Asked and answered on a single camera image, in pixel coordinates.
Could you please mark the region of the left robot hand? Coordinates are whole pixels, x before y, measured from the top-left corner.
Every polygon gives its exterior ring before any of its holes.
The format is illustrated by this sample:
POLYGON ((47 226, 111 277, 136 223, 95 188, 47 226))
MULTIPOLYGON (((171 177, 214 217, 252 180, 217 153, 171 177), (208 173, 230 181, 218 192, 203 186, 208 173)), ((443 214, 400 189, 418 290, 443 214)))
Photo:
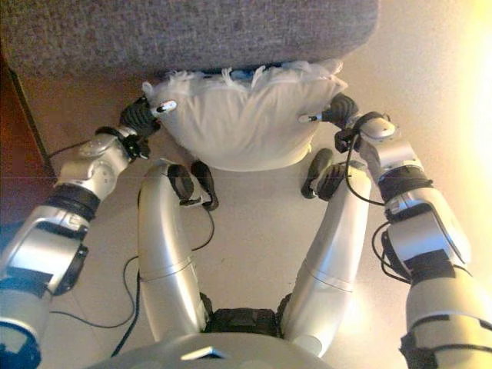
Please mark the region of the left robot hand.
POLYGON ((176 101, 168 100, 152 107, 149 100, 142 96, 122 111, 120 125, 130 128, 138 136, 148 138, 161 129, 161 119, 177 106, 176 101))

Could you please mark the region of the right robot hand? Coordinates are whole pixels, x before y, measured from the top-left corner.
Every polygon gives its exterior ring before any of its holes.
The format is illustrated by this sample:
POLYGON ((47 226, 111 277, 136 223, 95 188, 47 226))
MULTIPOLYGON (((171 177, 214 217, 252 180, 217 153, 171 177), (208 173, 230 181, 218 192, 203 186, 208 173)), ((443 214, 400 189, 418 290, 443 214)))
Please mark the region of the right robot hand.
POLYGON ((351 118, 357 113, 357 103, 349 96, 338 93, 322 112, 301 115, 298 117, 298 122, 301 124, 329 122, 340 129, 345 129, 349 125, 351 118))

